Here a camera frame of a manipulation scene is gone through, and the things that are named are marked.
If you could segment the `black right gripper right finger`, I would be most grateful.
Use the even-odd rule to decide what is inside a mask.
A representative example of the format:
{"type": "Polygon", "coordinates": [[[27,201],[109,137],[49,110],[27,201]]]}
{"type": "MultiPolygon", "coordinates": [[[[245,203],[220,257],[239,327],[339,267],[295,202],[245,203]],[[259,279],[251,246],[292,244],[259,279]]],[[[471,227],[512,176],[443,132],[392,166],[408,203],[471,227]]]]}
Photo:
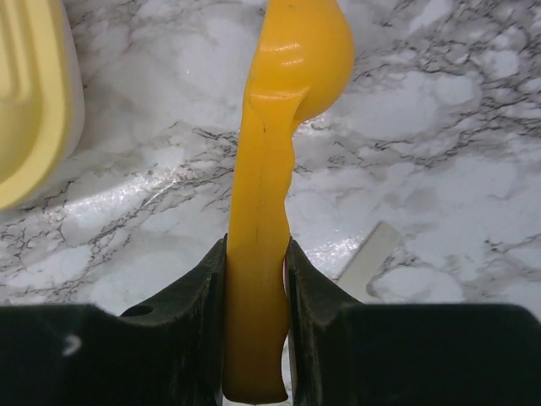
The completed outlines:
{"type": "Polygon", "coordinates": [[[514,304],[363,304],[286,254],[296,405],[537,405],[540,323],[514,304]]]}

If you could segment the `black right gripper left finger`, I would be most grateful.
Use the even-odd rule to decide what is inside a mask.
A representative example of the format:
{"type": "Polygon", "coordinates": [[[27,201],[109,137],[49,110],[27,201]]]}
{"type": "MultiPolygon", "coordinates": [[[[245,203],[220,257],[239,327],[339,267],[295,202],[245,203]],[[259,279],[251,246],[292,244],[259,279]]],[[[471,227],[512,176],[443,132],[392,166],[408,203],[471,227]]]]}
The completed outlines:
{"type": "Polygon", "coordinates": [[[219,405],[226,242],[121,315],[92,304],[1,309],[4,405],[219,405]]]}

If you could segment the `orange plastic scoop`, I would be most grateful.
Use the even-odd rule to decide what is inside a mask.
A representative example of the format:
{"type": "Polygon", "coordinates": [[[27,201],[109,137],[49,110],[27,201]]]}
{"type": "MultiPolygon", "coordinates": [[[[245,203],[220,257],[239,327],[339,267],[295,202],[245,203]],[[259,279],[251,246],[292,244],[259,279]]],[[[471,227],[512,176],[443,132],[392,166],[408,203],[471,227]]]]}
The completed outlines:
{"type": "Polygon", "coordinates": [[[340,97],[354,58],[337,2],[268,2],[243,94],[227,235],[222,388],[233,402],[287,398],[281,354],[289,330],[283,267],[292,137],[340,97]]]}

